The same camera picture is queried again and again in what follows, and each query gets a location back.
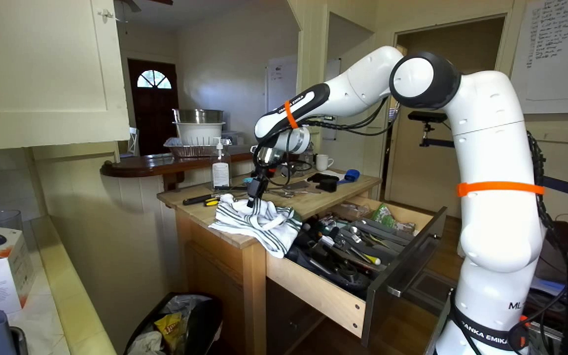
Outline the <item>foil tray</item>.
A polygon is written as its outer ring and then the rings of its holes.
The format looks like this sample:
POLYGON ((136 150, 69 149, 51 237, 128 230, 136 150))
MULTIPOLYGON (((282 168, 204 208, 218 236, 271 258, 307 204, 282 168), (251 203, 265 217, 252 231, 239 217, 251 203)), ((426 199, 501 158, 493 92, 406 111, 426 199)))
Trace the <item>foil tray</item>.
POLYGON ((178 137, 171 137, 164 143, 164 147, 168 148, 176 159, 209 157, 216 153, 218 146, 228 148, 230 145, 231 142, 228 139, 221 139, 221 137, 214 138, 213 144, 206 145, 183 144, 178 137))

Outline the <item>dark wooden bar counter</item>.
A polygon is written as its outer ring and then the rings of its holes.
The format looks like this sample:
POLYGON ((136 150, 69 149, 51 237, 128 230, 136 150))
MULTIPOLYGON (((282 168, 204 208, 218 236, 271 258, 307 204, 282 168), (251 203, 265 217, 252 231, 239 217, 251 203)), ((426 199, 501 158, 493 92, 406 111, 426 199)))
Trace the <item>dark wooden bar counter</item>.
POLYGON ((171 153, 135 156, 120 159, 120 162, 106 160, 100 173, 114 178, 143 178, 159 175, 176 175, 187 171, 211 166, 211 155, 203 157, 174 157, 171 153))

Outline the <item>wooden drawer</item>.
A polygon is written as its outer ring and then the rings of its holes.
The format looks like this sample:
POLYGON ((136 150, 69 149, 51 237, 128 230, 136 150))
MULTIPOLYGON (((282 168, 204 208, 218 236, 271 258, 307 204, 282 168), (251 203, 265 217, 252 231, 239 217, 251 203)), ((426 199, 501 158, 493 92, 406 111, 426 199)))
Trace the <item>wooden drawer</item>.
MULTIPOLYGON (((349 207, 377 208, 381 202, 362 199, 349 201, 349 207)), ((417 305, 438 315, 444 307, 446 294, 453 283, 436 279, 427 268, 435 254, 444 231, 447 208, 441 207, 433 215, 386 204, 396 219, 395 228, 415 234, 396 261, 381 272, 367 289, 364 298, 339 288, 327 279, 317 276, 286 257, 269 258, 267 277, 302 301, 322 313, 327 319, 347 329, 369 347, 387 326, 395 323, 395 315, 404 305, 417 305), (387 281, 406 270, 426 268, 423 277, 416 281, 406 296, 394 297, 387 292, 387 281)))

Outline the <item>white wall sheet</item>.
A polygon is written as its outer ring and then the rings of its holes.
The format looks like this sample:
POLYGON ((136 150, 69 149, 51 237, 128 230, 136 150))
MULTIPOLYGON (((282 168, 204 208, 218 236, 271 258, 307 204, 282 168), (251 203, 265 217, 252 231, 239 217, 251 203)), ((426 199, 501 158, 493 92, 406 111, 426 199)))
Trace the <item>white wall sheet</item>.
POLYGON ((297 93, 297 56, 272 58, 265 67, 265 110, 271 111, 297 93))

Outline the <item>clear pump bottle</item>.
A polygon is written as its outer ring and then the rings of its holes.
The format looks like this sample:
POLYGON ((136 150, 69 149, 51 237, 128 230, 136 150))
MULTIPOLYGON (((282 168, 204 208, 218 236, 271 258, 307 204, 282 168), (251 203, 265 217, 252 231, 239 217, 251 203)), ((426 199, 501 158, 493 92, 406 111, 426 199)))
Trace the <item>clear pump bottle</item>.
POLYGON ((211 165, 212 189, 223 190, 231 187, 231 157, 227 149, 226 139, 217 137, 215 143, 211 165))

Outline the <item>black trash bin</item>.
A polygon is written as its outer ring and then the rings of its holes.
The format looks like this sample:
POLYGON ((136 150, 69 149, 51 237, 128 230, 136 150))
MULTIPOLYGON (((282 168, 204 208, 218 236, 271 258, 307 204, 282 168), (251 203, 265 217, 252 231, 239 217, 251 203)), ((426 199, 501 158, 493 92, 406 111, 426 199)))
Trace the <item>black trash bin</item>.
POLYGON ((222 324, 218 298, 171 292, 136 326, 123 355, 207 355, 222 324))

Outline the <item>cream wall cabinet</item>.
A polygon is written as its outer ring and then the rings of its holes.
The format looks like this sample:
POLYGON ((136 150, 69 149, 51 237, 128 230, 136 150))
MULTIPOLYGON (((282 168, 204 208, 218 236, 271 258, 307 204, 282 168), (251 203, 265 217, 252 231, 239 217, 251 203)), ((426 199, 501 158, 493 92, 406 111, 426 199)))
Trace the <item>cream wall cabinet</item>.
POLYGON ((113 0, 0 0, 0 149, 128 135, 113 0))

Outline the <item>green packet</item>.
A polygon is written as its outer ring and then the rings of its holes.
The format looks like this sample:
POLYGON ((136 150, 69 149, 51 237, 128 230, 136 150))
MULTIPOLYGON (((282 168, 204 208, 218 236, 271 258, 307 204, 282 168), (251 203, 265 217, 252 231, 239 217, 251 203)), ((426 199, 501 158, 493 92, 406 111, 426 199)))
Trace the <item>green packet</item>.
POLYGON ((371 219, 389 228, 396 226, 396 219, 386 204, 380 204, 373 212, 371 219))

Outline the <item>black and yellow screwdriver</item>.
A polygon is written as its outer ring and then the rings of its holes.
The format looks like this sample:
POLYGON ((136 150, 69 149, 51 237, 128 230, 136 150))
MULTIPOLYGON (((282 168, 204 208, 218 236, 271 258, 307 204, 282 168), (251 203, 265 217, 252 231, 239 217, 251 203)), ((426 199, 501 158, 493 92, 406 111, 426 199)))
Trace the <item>black and yellow screwdriver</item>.
POLYGON ((194 196, 192 198, 188 198, 188 199, 183 200, 182 204, 185 205, 185 206, 202 204, 206 207, 212 206, 212 205, 217 205, 220 196, 221 196, 220 193, 194 196))

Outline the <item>white green-striped tea towel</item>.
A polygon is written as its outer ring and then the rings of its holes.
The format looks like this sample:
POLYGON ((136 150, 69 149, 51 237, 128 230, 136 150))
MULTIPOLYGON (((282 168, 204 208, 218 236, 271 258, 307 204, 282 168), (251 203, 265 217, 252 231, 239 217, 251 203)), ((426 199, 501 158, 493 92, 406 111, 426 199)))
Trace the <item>white green-striped tea towel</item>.
POLYGON ((300 216, 293 208, 277 207, 270 201, 256 199, 252 207, 248 202, 221 195, 209 228, 254 238, 271 256, 284 258, 302 227, 300 216))

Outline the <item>steel mixing bowl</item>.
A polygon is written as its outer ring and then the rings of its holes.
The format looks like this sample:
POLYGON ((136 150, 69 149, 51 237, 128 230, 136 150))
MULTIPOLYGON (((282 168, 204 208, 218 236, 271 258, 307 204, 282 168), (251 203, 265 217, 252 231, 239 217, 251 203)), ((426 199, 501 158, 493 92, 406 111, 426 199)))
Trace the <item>steel mixing bowl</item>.
POLYGON ((223 123, 224 112, 214 109, 173 109, 176 123, 219 124, 223 123))

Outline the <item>white colander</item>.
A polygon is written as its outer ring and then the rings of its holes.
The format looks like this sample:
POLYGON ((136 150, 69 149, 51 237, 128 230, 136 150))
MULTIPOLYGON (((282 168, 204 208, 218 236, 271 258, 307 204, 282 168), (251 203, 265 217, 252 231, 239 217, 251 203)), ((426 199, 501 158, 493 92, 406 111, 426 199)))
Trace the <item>white colander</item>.
POLYGON ((181 146, 215 146, 226 123, 175 123, 181 146))

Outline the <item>metal tongs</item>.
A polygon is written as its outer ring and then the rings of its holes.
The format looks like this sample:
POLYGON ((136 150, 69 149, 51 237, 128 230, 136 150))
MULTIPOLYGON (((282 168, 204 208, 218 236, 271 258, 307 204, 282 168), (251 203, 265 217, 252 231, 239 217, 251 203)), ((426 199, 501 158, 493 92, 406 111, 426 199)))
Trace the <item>metal tongs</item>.
POLYGON ((312 186, 306 180, 300 180, 291 184, 285 185, 278 189, 268 189, 266 193, 275 196, 281 196, 286 199, 291 199, 297 195, 320 195, 321 190, 312 186))

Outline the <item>white handwritten paper sheet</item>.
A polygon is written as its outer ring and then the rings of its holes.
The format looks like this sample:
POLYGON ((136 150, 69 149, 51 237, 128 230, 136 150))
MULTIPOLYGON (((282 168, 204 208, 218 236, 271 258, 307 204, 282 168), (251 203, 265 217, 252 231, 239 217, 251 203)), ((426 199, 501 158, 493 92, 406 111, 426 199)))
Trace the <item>white handwritten paper sheet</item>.
POLYGON ((568 114, 568 0, 527 2, 511 80, 524 114, 568 114))

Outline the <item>dark door with arched window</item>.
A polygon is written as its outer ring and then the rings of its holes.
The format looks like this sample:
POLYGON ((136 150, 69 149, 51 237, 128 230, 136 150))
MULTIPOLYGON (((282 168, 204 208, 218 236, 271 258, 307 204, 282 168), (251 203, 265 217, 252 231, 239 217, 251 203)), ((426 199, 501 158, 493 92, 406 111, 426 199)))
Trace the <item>dark door with arched window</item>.
POLYGON ((133 119, 139 131, 142 156, 162 154, 164 143, 177 135, 174 109, 179 108, 176 66, 170 63, 127 60, 133 119))

